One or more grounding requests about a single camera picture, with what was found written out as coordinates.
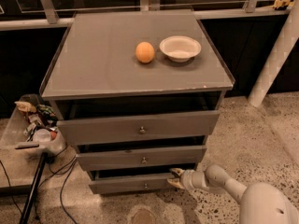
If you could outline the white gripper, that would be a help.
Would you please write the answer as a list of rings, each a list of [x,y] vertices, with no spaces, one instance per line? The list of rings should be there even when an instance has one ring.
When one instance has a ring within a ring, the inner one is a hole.
[[[180,176],[179,178],[168,178],[167,182],[177,189],[208,190],[206,177],[203,171],[183,170],[180,168],[171,168],[170,172],[173,175]]]

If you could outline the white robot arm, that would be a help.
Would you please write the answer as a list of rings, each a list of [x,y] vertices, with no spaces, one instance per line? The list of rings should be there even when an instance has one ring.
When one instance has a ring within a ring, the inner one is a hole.
[[[169,178],[168,183],[178,189],[225,190],[239,204],[239,224],[299,224],[298,209],[269,184],[259,182],[245,186],[217,164],[208,166],[205,171],[172,168],[170,172],[177,177]]]

